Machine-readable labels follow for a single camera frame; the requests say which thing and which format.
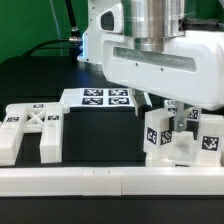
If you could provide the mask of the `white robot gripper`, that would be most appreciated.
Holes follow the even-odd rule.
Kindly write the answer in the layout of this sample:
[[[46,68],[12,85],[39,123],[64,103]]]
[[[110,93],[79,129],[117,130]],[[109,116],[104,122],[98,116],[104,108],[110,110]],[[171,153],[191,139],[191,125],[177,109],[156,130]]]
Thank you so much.
[[[99,15],[99,29],[103,73],[131,87],[137,117],[152,109],[148,93],[177,100],[175,132],[190,105],[224,106],[223,23],[186,15],[183,1],[121,1]]]

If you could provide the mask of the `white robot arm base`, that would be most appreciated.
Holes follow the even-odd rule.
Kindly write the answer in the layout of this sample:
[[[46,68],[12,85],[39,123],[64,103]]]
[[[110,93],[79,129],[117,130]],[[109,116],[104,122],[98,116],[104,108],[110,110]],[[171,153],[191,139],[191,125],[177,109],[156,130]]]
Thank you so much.
[[[101,12],[98,0],[88,0],[88,27],[82,35],[82,53],[77,57],[83,69],[101,71],[100,39],[102,34],[97,28],[97,16]]]

